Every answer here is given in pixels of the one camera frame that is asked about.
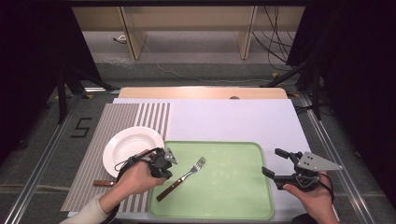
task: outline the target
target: hand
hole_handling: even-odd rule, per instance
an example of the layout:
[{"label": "hand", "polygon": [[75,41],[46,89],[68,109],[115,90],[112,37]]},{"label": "hand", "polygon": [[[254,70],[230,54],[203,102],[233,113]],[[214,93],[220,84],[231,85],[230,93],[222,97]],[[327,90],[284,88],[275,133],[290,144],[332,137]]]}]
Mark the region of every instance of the hand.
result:
[{"label": "hand", "polygon": [[[330,181],[327,177],[321,175],[320,182],[329,187]],[[306,212],[314,218],[319,224],[338,223],[334,211],[332,210],[332,196],[322,186],[310,192],[303,192],[297,187],[286,184],[283,186],[290,194],[296,196],[303,204]]]},{"label": "hand", "polygon": [[162,185],[165,180],[165,178],[152,177],[149,166],[144,161],[139,161],[129,168],[122,175],[120,181],[99,199],[99,204],[108,214],[129,195],[146,192],[155,186]]}]

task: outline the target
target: white plate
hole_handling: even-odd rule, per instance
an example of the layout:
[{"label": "white plate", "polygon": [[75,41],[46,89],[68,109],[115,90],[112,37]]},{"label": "white plate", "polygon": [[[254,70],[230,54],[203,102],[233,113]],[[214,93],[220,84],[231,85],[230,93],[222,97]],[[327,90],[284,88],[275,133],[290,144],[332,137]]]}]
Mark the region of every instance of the white plate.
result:
[{"label": "white plate", "polygon": [[145,149],[163,147],[163,138],[147,127],[132,127],[125,129],[110,139],[103,153],[103,165],[109,174],[117,177],[114,166]]}]

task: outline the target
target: gray striped mat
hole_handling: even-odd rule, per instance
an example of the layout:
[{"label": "gray striped mat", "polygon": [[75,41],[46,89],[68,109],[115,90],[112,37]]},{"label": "gray striped mat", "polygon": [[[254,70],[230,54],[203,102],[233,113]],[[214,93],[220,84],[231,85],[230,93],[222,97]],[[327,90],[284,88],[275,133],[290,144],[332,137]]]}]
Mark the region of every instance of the gray striped mat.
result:
[{"label": "gray striped mat", "polygon": [[[107,104],[99,120],[87,153],[61,211],[78,212],[90,199],[108,188],[94,187],[93,180],[115,180],[105,169],[102,157],[107,142],[120,131],[145,126],[166,136],[170,104]],[[147,212],[149,192],[131,195],[120,205],[120,212]]]}]

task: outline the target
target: silver fork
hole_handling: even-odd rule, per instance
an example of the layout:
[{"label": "silver fork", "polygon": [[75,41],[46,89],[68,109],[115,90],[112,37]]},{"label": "silver fork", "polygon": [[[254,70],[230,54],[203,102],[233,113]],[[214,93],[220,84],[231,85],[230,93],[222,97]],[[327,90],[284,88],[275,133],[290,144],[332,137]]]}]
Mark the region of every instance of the silver fork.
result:
[{"label": "silver fork", "polygon": [[175,181],[175,183],[169,186],[169,188],[167,188],[160,195],[158,195],[157,201],[160,202],[163,198],[165,198],[166,195],[168,195],[170,192],[172,192],[172,190],[179,186],[189,175],[197,173],[202,168],[205,162],[206,159],[204,157],[201,157],[201,159],[199,159],[198,162],[196,162],[185,175],[183,175],[181,178]]}]

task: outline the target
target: white sleeve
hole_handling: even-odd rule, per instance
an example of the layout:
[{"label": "white sleeve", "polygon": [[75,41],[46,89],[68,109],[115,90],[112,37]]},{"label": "white sleeve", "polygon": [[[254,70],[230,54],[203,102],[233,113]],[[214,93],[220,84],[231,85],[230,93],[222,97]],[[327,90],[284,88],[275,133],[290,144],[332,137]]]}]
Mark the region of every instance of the white sleeve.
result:
[{"label": "white sleeve", "polygon": [[79,213],[75,216],[70,217],[61,224],[98,224],[106,220],[108,214],[106,214],[99,204],[99,199],[103,194],[98,194],[87,203]]}]

